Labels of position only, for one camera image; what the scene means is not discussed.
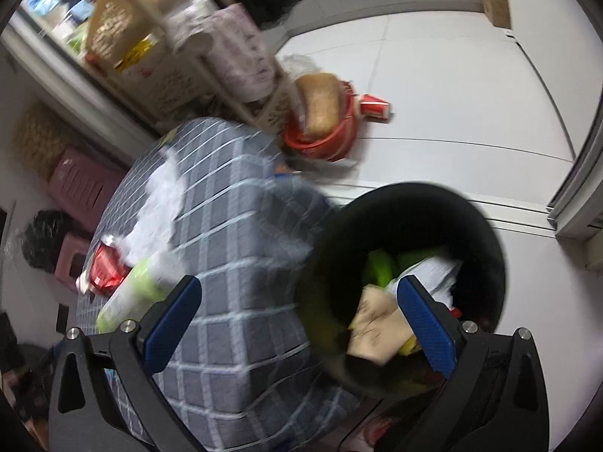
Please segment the pink plastic stool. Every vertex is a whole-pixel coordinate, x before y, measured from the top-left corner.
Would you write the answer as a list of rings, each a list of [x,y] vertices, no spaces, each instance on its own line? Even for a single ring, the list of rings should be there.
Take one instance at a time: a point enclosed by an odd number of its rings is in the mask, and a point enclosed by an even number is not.
[[[94,233],[125,173],[67,148],[48,183],[51,199],[89,233]]]

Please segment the red plastic basin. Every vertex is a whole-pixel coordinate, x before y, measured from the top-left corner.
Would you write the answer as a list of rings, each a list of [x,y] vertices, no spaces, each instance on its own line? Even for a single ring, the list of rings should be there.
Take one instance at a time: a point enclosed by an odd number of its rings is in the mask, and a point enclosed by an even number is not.
[[[282,132],[287,150],[304,158],[324,161],[338,161],[349,154],[356,143],[361,122],[358,95],[351,82],[340,81],[344,98],[341,121],[333,131],[320,140],[306,140],[302,129],[293,115]]]

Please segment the green plastic bag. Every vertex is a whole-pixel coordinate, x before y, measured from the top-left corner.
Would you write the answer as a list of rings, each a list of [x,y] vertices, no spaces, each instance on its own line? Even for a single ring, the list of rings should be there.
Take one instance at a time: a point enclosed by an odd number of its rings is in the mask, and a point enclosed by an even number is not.
[[[363,284],[374,285],[384,289],[407,268],[424,259],[441,254],[442,251],[439,250],[427,250],[393,256],[382,250],[371,251],[368,254],[368,261],[363,275]]]

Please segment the black trash bin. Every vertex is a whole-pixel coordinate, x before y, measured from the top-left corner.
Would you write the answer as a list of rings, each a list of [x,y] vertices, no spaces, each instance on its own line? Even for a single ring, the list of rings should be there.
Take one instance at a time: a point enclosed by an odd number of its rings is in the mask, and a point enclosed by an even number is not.
[[[432,255],[459,262],[451,295],[462,318],[495,331],[506,296],[505,257],[494,229],[464,197],[432,184],[394,184],[362,195],[326,223],[295,299],[312,355],[346,390],[403,400],[442,382],[422,352],[382,366],[347,352],[364,287],[378,272],[398,276]]]

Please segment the white green bottle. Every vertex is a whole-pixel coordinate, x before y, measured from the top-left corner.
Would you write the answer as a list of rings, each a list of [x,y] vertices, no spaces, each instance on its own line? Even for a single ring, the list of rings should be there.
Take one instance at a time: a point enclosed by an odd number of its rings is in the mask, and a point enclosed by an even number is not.
[[[172,252],[141,259],[99,311],[96,331],[107,334],[128,319],[142,321],[151,306],[164,301],[185,275],[185,264]]]

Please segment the pink floral cloth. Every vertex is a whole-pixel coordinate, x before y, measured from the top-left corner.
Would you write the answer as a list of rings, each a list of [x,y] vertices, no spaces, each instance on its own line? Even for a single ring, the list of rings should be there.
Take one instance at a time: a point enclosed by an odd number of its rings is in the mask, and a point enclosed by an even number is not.
[[[242,5],[220,9],[214,0],[181,0],[165,23],[174,49],[205,63],[239,101],[256,102],[272,94],[274,60]]]

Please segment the woven straw basket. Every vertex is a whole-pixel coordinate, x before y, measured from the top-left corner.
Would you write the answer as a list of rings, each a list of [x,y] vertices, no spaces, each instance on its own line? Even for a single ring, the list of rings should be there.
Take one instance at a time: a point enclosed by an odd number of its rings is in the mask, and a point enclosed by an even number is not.
[[[36,102],[17,121],[12,145],[20,163],[48,183],[72,143],[60,118],[46,104]]]

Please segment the beige plastic basket rack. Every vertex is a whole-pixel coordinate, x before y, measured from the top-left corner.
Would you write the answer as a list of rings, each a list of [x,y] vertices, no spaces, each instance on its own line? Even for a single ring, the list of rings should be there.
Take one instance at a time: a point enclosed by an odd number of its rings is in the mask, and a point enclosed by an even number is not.
[[[276,66],[275,88],[260,101],[243,103],[208,66],[174,49],[165,16],[181,0],[96,0],[89,20],[86,58],[118,91],[119,99],[160,133],[197,116],[241,121],[277,134],[291,112],[292,81],[265,33],[278,27],[302,0],[214,0],[222,9],[242,5],[262,33]]]

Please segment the red paper cup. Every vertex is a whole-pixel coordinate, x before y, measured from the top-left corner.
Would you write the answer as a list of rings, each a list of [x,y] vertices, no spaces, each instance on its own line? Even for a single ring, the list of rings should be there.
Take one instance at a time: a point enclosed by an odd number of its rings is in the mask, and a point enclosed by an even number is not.
[[[368,121],[389,121],[392,117],[392,104],[370,94],[364,94],[359,100],[360,112]]]

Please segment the red can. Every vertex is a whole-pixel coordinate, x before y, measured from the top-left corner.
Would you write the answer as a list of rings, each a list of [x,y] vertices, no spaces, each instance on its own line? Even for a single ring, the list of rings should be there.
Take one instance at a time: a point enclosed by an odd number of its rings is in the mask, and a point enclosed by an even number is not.
[[[76,279],[81,294],[108,298],[129,275],[131,268],[119,250],[119,237],[103,235],[95,246],[93,255]]]

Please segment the brown bread loaf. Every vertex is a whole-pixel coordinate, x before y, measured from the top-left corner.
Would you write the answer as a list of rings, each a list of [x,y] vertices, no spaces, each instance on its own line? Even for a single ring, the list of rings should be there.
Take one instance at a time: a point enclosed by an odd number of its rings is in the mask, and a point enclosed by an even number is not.
[[[344,94],[338,76],[330,72],[307,73],[295,81],[303,99],[303,135],[321,140],[339,125],[344,108]]]

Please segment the black garbage bag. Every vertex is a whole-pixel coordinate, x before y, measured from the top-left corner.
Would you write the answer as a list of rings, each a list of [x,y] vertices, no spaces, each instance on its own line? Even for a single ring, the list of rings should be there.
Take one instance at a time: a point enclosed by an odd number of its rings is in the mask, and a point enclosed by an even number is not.
[[[21,237],[21,253],[32,268],[53,273],[62,243],[73,228],[73,219],[62,210],[40,210]]]

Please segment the small pink stool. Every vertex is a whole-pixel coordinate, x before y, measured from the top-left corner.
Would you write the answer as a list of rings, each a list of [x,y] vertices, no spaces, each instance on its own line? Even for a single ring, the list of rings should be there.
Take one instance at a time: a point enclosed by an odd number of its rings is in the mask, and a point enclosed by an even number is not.
[[[78,291],[76,280],[83,272],[89,247],[89,240],[72,233],[63,239],[54,276],[73,292]]]

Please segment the white plastic bag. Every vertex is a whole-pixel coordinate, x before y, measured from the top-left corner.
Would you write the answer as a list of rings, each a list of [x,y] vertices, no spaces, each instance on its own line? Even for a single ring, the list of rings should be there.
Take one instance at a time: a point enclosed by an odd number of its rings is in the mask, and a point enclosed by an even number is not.
[[[452,287],[456,283],[460,268],[459,261],[452,261],[445,256],[431,256],[406,268],[396,279],[389,282],[385,291],[395,295],[398,282],[413,275],[436,302],[453,309]]]

